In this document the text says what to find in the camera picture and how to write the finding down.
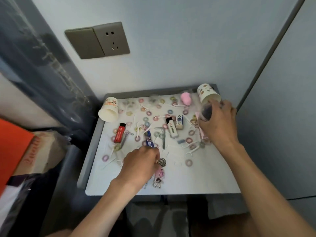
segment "hand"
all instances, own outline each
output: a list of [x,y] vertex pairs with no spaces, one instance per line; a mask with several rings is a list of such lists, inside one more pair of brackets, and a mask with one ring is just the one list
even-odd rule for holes
[[199,125],[210,141],[221,151],[226,147],[239,143],[237,138],[236,112],[228,100],[223,101],[223,107],[216,100],[212,104],[212,116],[209,121],[199,120]]
[[161,168],[156,162],[160,159],[158,148],[142,146],[129,152],[124,159],[121,172],[116,179],[133,185],[139,191],[153,174]]

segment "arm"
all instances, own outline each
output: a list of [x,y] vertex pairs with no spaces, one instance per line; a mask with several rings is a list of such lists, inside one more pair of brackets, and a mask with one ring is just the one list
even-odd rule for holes
[[237,138],[236,109],[224,101],[212,103],[210,121],[200,127],[231,168],[251,217],[261,236],[316,236],[312,227],[291,207],[256,167]]
[[120,174],[70,236],[108,236],[121,211],[160,167],[158,148],[140,147],[127,154]]

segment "red lighter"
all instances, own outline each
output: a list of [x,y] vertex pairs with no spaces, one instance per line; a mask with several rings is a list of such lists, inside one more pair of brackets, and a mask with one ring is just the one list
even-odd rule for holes
[[118,131],[116,133],[115,139],[114,139],[114,143],[121,143],[122,141],[122,137],[125,131],[125,123],[121,123],[118,127]]

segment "white tabletop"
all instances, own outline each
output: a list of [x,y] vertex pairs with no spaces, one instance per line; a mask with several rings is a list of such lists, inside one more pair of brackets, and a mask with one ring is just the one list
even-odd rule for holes
[[[114,128],[118,128],[119,123],[127,123],[128,121],[134,121],[134,115],[127,116],[126,111],[132,111],[133,114],[136,114],[135,122],[143,123],[143,118],[148,117],[149,122],[152,124],[152,129],[150,130],[152,135],[155,130],[154,127],[161,127],[165,122],[164,118],[159,119],[159,121],[153,121],[152,117],[155,115],[164,115],[167,113],[167,110],[173,110],[172,115],[182,114],[183,108],[181,107],[171,107],[169,106],[172,101],[170,96],[163,96],[166,103],[161,104],[162,108],[157,109],[154,105],[151,105],[148,102],[148,98],[144,98],[143,106],[148,107],[152,112],[151,116],[146,115],[146,112],[140,111],[141,106],[138,103],[138,99],[134,99],[135,107],[132,110],[125,110],[123,102],[126,100],[119,100],[119,108],[124,110],[120,114],[118,121],[113,123],[105,123],[103,131],[101,134],[99,146],[95,155],[93,166],[91,169],[90,177],[86,187],[87,195],[103,195],[112,179],[116,178],[121,167],[113,161],[109,164],[105,164],[102,161],[102,157],[105,154],[110,154],[113,143],[111,142],[111,137],[115,134],[113,133]],[[192,105],[190,107],[189,114],[186,115],[189,119],[192,118],[192,115],[195,112],[195,107]],[[132,126],[127,129],[134,133],[134,136],[129,135],[126,143],[123,148],[114,153],[112,158],[118,156],[123,158],[126,154],[135,148],[142,145],[144,140],[144,132],[140,132],[141,141],[136,142],[136,131],[134,128],[136,123],[133,123]],[[146,189],[141,189],[137,195],[174,195],[174,194],[218,194],[218,193],[240,193],[240,189],[236,183],[236,180],[223,159],[218,150],[213,144],[208,144],[205,148],[199,148],[193,153],[193,156],[185,155],[189,151],[189,148],[182,148],[181,145],[177,143],[179,139],[186,139],[188,136],[188,131],[191,125],[188,121],[184,122],[184,130],[179,130],[179,138],[172,139],[169,135],[168,130],[166,130],[166,148],[162,149],[162,140],[158,137],[156,143],[160,146],[160,155],[162,158],[166,159],[167,165],[164,167],[165,177],[162,179],[163,183],[161,188],[153,187],[152,177],[148,181]],[[193,141],[200,140],[198,132],[192,137]],[[191,159],[193,165],[187,167],[185,165],[185,160]]]

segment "person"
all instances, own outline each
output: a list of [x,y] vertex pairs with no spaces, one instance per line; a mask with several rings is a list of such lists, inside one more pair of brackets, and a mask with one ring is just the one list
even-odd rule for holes
[[[291,207],[273,184],[256,167],[237,138],[236,112],[225,100],[223,107],[211,100],[212,116],[199,125],[221,153],[238,183],[250,214],[224,216],[208,223],[195,223],[195,236],[316,236],[314,229]],[[117,178],[103,197],[73,230],[51,236],[108,236],[116,219],[160,168],[157,148],[141,147],[130,152]]]

